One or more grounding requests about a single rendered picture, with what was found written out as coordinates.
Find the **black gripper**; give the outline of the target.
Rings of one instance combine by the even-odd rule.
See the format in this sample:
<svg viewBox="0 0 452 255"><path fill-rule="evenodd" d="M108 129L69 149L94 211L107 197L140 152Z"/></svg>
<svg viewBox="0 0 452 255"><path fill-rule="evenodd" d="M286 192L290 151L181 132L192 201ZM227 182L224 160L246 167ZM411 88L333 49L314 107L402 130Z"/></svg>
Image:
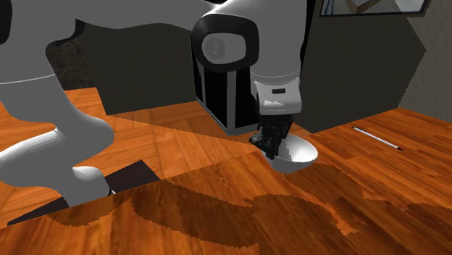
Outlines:
<svg viewBox="0 0 452 255"><path fill-rule="evenodd" d="M260 115L259 131L249 138L249 142L260 150L266 150L266 157L273 160L279 154L281 141L287 137L293 121L293 114Z"/></svg>

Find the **white bowl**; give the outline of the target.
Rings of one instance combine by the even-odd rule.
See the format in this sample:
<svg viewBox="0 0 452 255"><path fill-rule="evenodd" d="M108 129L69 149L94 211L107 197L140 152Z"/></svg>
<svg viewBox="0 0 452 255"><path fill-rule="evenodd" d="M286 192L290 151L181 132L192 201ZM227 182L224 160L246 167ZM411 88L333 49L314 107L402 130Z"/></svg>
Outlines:
<svg viewBox="0 0 452 255"><path fill-rule="evenodd" d="M290 174L311 166L318 158L318 151L307 140L297 135L288 134L279 146L279 153L274 159L266 157L270 167L277 172Z"/></svg>

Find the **black and white striped box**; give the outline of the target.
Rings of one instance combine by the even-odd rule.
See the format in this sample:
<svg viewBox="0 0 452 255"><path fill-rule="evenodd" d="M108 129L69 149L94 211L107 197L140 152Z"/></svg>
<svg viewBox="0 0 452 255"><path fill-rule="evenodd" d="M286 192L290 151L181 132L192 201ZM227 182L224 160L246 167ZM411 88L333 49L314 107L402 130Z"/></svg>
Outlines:
<svg viewBox="0 0 452 255"><path fill-rule="evenodd" d="M213 72L209 64L231 64L246 56L246 40L232 33L211 33L197 41L191 33L194 94L198 103L227 135L241 135L257 128L256 103L250 91L248 67L229 72Z"/></svg>

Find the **white pen with black tip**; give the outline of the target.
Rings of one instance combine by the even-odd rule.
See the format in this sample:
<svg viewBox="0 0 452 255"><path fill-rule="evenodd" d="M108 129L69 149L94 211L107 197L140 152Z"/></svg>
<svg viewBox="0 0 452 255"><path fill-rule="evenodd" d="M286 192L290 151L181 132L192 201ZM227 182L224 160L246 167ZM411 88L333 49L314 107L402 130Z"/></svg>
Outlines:
<svg viewBox="0 0 452 255"><path fill-rule="evenodd" d="M392 148L395 148L395 149L397 149L397 150L399 150L399 151L403 151L403 149L402 149L401 147L399 147L399 146L397 146L397 145L395 145L395 144L393 144L393 143L391 143L391 142L389 142L389 141L386 141L386 140L384 140L384 139L382 139L382 138L380 138L380 137L378 137L378 136L376 136L376 135L373 135L373 134L371 134L371 133L368 133L367 131L362 130L362 129L359 128L359 127L352 126L351 128L353 128L354 130L359 131L360 133L363 133L363 134L369 136L370 138L373 138L373 139L375 139L375 140L377 140L377 141L379 141L379 142L381 142L381 143L384 143L384 144L386 144L386 145L388 145L388 146L390 146L390 147L392 147Z"/></svg>

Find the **dark framed wall picture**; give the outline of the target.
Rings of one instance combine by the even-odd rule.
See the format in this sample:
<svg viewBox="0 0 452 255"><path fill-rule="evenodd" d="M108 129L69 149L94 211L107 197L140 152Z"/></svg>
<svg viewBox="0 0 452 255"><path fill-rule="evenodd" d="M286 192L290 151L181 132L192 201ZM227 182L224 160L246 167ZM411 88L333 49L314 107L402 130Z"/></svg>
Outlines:
<svg viewBox="0 0 452 255"><path fill-rule="evenodd" d="M320 17L421 14L428 0L323 0Z"/></svg>

